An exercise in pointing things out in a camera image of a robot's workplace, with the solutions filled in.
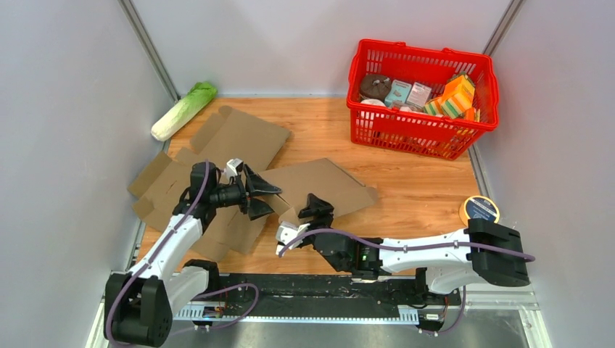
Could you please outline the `brown cardboard box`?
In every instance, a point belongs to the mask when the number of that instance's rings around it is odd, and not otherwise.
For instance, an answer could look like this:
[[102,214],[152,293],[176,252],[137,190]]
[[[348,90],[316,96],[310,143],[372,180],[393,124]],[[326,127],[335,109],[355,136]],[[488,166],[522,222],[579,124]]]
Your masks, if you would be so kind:
[[362,183],[328,158],[266,170],[260,176],[282,190],[280,194],[265,197],[280,223],[301,224],[302,219],[297,215],[307,206],[309,194],[330,203],[336,218],[370,207],[379,200],[374,187]]

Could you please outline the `cardboard sheet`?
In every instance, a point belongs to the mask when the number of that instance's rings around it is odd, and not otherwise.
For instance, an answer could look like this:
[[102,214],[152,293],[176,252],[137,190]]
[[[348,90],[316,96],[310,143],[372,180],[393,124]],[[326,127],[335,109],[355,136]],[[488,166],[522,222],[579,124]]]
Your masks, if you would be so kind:
[[[173,208],[189,186],[194,164],[209,160],[217,167],[239,158],[254,171],[267,169],[285,144],[290,131],[230,106],[212,114],[191,139],[191,148],[182,148],[175,157],[160,152],[128,186],[136,197],[133,210],[150,228],[162,232]],[[192,250],[220,262],[229,250],[248,254],[267,219],[251,221],[237,207],[217,211],[205,234]]]

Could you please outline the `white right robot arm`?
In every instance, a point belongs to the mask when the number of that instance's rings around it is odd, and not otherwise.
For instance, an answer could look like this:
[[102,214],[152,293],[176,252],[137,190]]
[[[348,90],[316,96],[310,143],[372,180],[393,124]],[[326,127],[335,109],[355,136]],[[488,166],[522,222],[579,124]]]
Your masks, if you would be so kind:
[[333,205],[314,194],[297,216],[306,223],[300,226],[302,240],[293,247],[312,246],[335,271],[359,279],[375,281],[415,270],[413,293],[425,304],[473,283],[530,284],[527,263],[535,258],[524,253],[518,231],[490,217],[473,215],[465,228],[439,236],[391,239],[333,230]]

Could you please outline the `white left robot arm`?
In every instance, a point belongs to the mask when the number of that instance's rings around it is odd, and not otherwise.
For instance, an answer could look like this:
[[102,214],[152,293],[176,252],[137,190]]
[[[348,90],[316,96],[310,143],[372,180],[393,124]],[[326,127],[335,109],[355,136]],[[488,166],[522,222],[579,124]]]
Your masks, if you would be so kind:
[[212,274],[211,262],[186,264],[175,269],[187,251],[205,233],[217,210],[238,207],[250,220],[273,213],[262,196],[282,190],[267,182],[240,159],[227,168],[232,178],[205,161],[193,165],[190,184],[184,190],[167,228],[145,257],[124,273],[113,273],[105,286],[104,337],[120,347],[160,347],[168,338],[173,318],[192,299],[217,298],[221,280]]

